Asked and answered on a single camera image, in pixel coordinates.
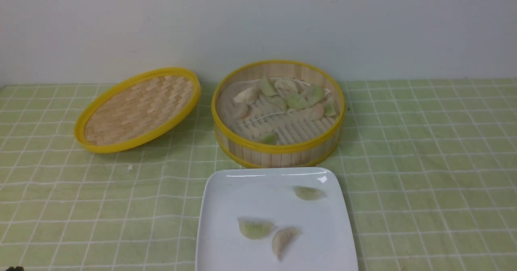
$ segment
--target square plate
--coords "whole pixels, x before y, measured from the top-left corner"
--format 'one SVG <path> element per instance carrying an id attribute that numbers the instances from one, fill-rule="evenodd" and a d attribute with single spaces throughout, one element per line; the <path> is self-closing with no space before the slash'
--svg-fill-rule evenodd
<path id="1" fill-rule="evenodd" d="M 292 187 L 323 190 L 316 201 Z M 275 230 L 261 240 L 242 236 L 237 219 L 270 220 Z M 281 262 L 271 244 L 283 227 L 299 227 Z M 199 220 L 196 271 L 358 271 L 347 206 L 334 173 L 325 168 L 222 170 L 208 179 Z"/>

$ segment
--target dumpling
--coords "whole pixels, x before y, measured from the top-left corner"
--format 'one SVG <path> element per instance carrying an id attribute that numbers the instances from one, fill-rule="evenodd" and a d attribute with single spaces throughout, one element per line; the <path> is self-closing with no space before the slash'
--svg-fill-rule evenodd
<path id="1" fill-rule="evenodd" d="M 321 118 L 323 118 L 324 113 L 325 107 L 323 107 L 323 104 L 318 103 L 308 110 L 307 118 L 308 120 L 321 120 Z"/>
<path id="2" fill-rule="evenodd" d="M 291 78 L 279 78 L 275 81 L 275 88 L 282 89 L 289 92 L 298 93 L 298 87 L 296 83 Z"/>
<path id="3" fill-rule="evenodd" d="M 275 226 L 269 221 L 246 218 L 239 218 L 238 222 L 240 233 L 250 240 L 263 239 L 269 236 Z"/>
<path id="4" fill-rule="evenodd" d="M 286 101 L 280 96 L 275 96 L 274 98 L 272 98 L 271 103 L 279 109 L 282 109 L 282 111 L 284 112 L 288 110 L 288 105 L 286 104 Z"/>
<path id="5" fill-rule="evenodd" d="M 282 261 L 287 247 L 300 234 L 301 231 L 297 227 L 287 227 L 277 231 L 273 237 L 273 254 L 277 257 L 278 262 Z"/>
<path id="6" fill-rule="evenodd" d="M 297 93 L 291 93 L 286 98 L 286 104 L 292 109 L 306 109 L 309 107 L 307 101 Z"/>
<path id="7" fill-rule="evenodd" d="M 235 118 L 236 120 L 246 118 L 246 116 L 248 116 L 248 111 L 249 111 L 248 105 L 243 102 L 240 102 L 237 104 L 237 108 L 235 109 L 233 118 Z"/>
<path id="8" fill-rule="evenodd" d="M 259 142 L 260 144 L 274 145 L 277 143 L 277 140 L 278 140 L 277 133 L 268 132 L 268 133 L 261 134 L 258 137 L 257 142 Z"/>
<path id="9" fill-rule="evenodd" d="M 325 116 L 335 116 L 337 114 L 336 107 L 334 107 L 334 102 L 329 102 L 325 104 Z"/>
<path id="10" fill-rule="evenodd" d="M 258 87 L 265 96 L 271 97 L 271 96 L 277 95 L 277 91 L 275 90 L 275 87 L 273 87 L 273 85 L 271 84 L 271 81 L 266 76 L 262 77 L 258 81 Z"/>
<path id="11" fill-rule="evenodd" d="M 309 87 L 305 87 L 301 95 L 307 99 L 309 107 L 312 107 L 325 98 L 325 90 L 321 86 L 312 84 Z"/>
<path id="12" fill-rule="evenodd" d="M 244 102 L 247 105 L 253 104 L 257 100 L 258 89 L 255 86 L 246 88 L 245 90 L 239 92 L 234 98 L 233 101 L 236 103 Z"/>
<path id="13" fill-rule="evenodd" d="M 293 189 L 296 196 L 303 200 L 317 200 L 323 196 L 323 192 L 318 188 L 295 186 Z"/>

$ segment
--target yellow rim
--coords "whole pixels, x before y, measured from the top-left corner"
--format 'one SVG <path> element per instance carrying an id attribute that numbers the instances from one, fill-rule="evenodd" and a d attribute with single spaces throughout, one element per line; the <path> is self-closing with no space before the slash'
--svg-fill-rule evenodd
<path id="1" fill-rule="evenodd" d="M 120 93 L 121 91 L 124 91 L 125 89 L 128 89 L 129 87 L 132 87 L 133 85 L 140 83 L 144 80 L 148 80 L 151 78 L 161 77 L 161 76 L 182 76 L 187 78 L 188 80 L 192 81 L 194 91 L 192 93 L 192 98 L 187 103 L 185 108 L 179 112 L 174 118 L 170 119 L 169 121 L 165 122 L 161 126 L 155 128 L 154 130 L 143 134 L 141 136 L 138 136 L 134 139 L 113 144 L 113 145 L 105 145 L 105 146 L 97 146 L 94 144 L 91 144 L 86 140 L 86 137 L 84 136 L 84 129 L 86 127 L 86 123 L 90 119 L 90 117 L 94 114 L 94 112 L 105 102 L 107 102 L 110 98 L 115 96 L 116 94 Z M 172 129 L 176 124 L 179 124 L 181 120 L 183 120 L 191 111 L 194 109 L 195 105 L 199 101 L 199 97 L 201 96 L 201 86 L 199 84 L 199 80 L 194 74 L 194 72 L 184 69 L 184 68 L 161 68 L 156 69 L 148 72 L 144 72 L 142 74 L 139 74 L 135 77 L 132 77 L 122 83 L 119 83 L 105 93 L 103 93 L 101 96 L 96 98 L 81 114 L 79 119 L 76 122 L 76 126 L 74 128 L 74 136 L 76 137 L 77 141 L 87 150 L 94 152 L 94 153 L 114 153 L 119 152 L 123 150 L 128 150 L 131 148 L 135 148 L 137 146 L 140 146 L 142 144 L 145 144 L 153 139 L 156 139 L 157 137 L 165 134 L 167 131 Z"/>
<path id="2" fill-rule="evenodd" d="M 316 145 L 319 145 L 319 144 L 321 144 L 322 140 L 325 140 L 327 137 L 330 137 L 331 135 L 333 135 L 341 127 L 341 124 L 343 122 L 343 118 L 344 118 L 345 112 L 346 112 L 345 111 L 345 97 L 343 95 L 343 92 L 341 90 L 338 90 L 338 94 L 341 96 L 341 108 L 343 110 L 339 113 L 338 119 L 336 120 L 336 122 L 330 128 L 329 131 L 327 131 L 326 133 L 324 133 L 318 137 L 315 137 L 312 140 L 308 140 L 308 141 L 305 141 L 303 143 L 298 143 L 298 144 L 291 144 L 291 145 L 264 145 L 264 144 L 260 144 L 260 143 L 253 142 L 250 140 L 246 140 L 243 137 L 237 135 L 236 133 L 233 133 L 229 128 L 227 128 L 227 126 L 225 126 L 225 124 L 223 124 L 223 122 L 221 121 L 221 119 L 219 118 L 219 116 L 217 115 L 217 112 L 216 112 L 216 95 L 221 90 L 221 86 L 231 76 L 237 74 L 238 72 L 240 72 L 244 69 L 247 69 L 249 67 L 253 67 L 255 65 L 260 65 L 260 64 L 265 64 L 265 63 L 286 63 L 286 64 L 302 65 L 302 66 L 311 68 L 312 70 L 317 71 L 320 74 L 322 74 L 323 76 L 325 76 L 325 78 L 327 78 L 334 85 L 334 87 L 336 87 L 337 89 L 340 89 L 340 86 L 338 85 L 338 83 L 334 79 L 332 79 L 332 77 L 330 77 L 327 73 L 325 73 L 324 71 L 322 71 L 319 68 L 316 68 L 312 65 L 308 65 L 308 64 L 305 64 L 302 62 L 287 61 L 287 60 L 267 60 L 267 61 L 260 61 L 260 62 L 251 63 L 246 66 L 243 66 L 243 67 L 231 72 L 228 76 L 226 76 L 225 79 L 223 79 L 223 81 L 221 81 L 221 83 L 219 83 L 219 85 L 216 88 L 216 91 L 214 92 L 214 96 L 212 96 L 212 116 L 214 117 L 216 126 L 226 137 L 228 137 L 228 139 L 230 139 L 232 142 L 234 142 L 238 145 L 245 146 L 251 150 L 260 151 L 262 153 L 282 154 L 282 153 L 291 153 L 294 151 L 303 151 L 303 150 L 310 149 Z"/>
<path id="3" fill-rule="evenodd" d="M 219 136 L 216 134 L 216 140 L 217 142 L 219 143 L 221 149 L 223 150 L 223 152 L 225 152 L 226 155 L 228 155 L 228 157 L 230 157 L 231 160 L 234 160 L 235 162 L 237 162 L 238 164 L 246 167 L 246 168 L 262 168 L 261 166 L 259 165 L 255 165 L 255 164 L 251 164 L 251 163 L 248 163 L 242 159 L 240 159 L 239 157 L 233 155 L 232 153 L 230 153 L 230 151 L 228 151 L 228 149 L 226 149 Z M 327 159 L 330 154 L 332 154 L 332 152 L 334 152 L 334 150 L 336 149 L 336 147 L 338 146 L 339 144 L 339 139 L 334 143 L 334 145 L 332 145 L 332 148 L 330 148 L 330 150 L 325 153 L 324 155 L 322 155 L 321 157 L 319 157 L 318 159 L 312 161 L 312 162 L 309 162 L 307 164 L 303 164 L 303 165 L 299 165 L 299 166 L 295 166 L 295 167 L 311 167 L 311 166 L 316 166 L 318 164 L 320 164 L 321 162 L 325 161 L 325 159 Z"/>

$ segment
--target white wall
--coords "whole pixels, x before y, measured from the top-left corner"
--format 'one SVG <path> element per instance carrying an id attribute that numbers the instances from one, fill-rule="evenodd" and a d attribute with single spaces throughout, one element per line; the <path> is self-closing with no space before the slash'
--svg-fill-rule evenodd
<path id="1" fill-rule="evenodd" d="M 336 79 L 517 76 L 517 0 L 0 0 L 9 83 L 218 81 L 270 58 Z"/>

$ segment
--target bamboo steamer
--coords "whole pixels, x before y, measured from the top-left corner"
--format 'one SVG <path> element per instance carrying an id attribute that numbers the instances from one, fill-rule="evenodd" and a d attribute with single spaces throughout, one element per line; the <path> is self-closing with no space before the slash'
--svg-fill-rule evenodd
<path id="1" fill-rule="evenodd" d="M 338 114 L 321 120 L 307 119 L 306 110 L 264 115 L 272 105 L 266 97 L 251 105 L 251 114 L 232 122 L 235 111 L 232 98 L 262 77 L 292 78 L 298 84 L 319 85 L 334 98 Z M 295 61 L 261 61 L 241 67 L 229 74 L 216 88 L 212 98 L 215 134 L 221 149 L 235 162 L 247 168 L 284 168 L 314 166 L 325 160 L 339 142 L 345 116 L 345 99 L 339 85 L 322 70 Z M 267 131 L 278 134 L 276 145 L 261 144 L 256 137 Z"/>

